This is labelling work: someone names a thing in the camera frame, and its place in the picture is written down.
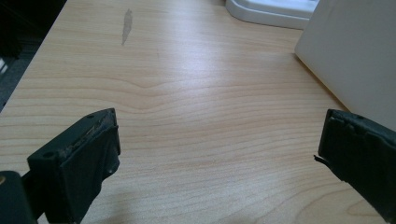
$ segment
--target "scratch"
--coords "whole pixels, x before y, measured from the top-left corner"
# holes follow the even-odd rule
[[[122,45],[125,44],[126,39],[128,38],[129,33],[132,30],[132,11],[128,8],[124,17],[124,28],[122,32]]]

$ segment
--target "white plastic base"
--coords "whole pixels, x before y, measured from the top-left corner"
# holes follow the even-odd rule
[[[227,0],[226,8],[241,21],[304,29],[318,0]]]

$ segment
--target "wooden table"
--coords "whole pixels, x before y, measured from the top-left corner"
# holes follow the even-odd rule
[[[69,0],[1,114],[0,170],[115,107],[121,166],[84,223],[383,223],[313,160],[343,106],[294,55],[302,31],[224,3]]]

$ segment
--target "white plastic object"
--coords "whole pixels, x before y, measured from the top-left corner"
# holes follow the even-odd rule
[[[241,21],[304,29],[318,0],[227,0],[226,8]]]
[[[396,1],[320,0],[295,52],[353,113],[396,131]]]

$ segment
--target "black plastic part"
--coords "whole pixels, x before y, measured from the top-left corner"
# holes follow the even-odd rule
[[[396,223],[396,132],[362,116],[329,109],[316,161]]]
[[[50,223],[79,223],[102,181],[117,171],[119,155],[113,108],[82,118],[33,153],[24,185],[35,217],[44,211]],[[41,191],[33,189],[40,185]]]
[[[36,223],[18,173],[0,172],[0,192],[0,223]]]

